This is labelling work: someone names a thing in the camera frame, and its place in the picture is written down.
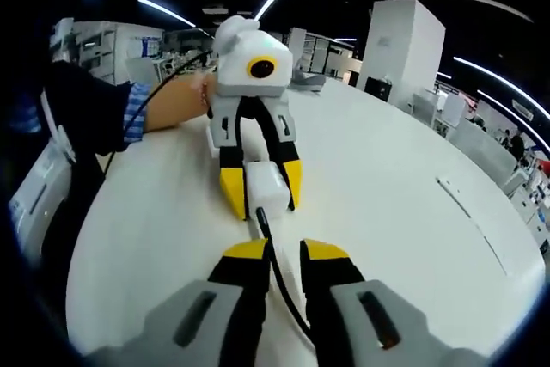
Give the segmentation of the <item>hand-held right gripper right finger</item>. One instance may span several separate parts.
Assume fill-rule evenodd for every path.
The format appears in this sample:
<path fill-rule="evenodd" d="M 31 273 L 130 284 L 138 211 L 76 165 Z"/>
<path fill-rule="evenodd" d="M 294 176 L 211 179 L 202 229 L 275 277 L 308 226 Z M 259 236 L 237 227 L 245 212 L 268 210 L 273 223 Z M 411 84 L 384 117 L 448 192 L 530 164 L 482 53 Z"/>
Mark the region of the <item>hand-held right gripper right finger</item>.
<path fill-rule="evenodd" d="M 300 267 L 318 365 L 486 365 L 477 352 L 433 335 L 422 311 L 382 281 L 365 279 L 341 248 L 304 239 Z"/>

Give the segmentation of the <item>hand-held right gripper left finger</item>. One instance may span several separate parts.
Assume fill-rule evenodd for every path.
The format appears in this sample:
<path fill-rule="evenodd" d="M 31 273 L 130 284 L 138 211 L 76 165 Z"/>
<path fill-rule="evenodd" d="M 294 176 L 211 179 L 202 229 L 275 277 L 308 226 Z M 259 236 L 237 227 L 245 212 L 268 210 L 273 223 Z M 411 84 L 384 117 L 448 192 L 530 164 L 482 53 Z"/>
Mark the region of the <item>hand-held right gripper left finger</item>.
<path fill-rule="evenodd" d="M 252 366 L 266 318 L 268 240 L 227 249 L 206 280 L 151 310 L 142 332 L 97 352 L 99 366 Z"/>

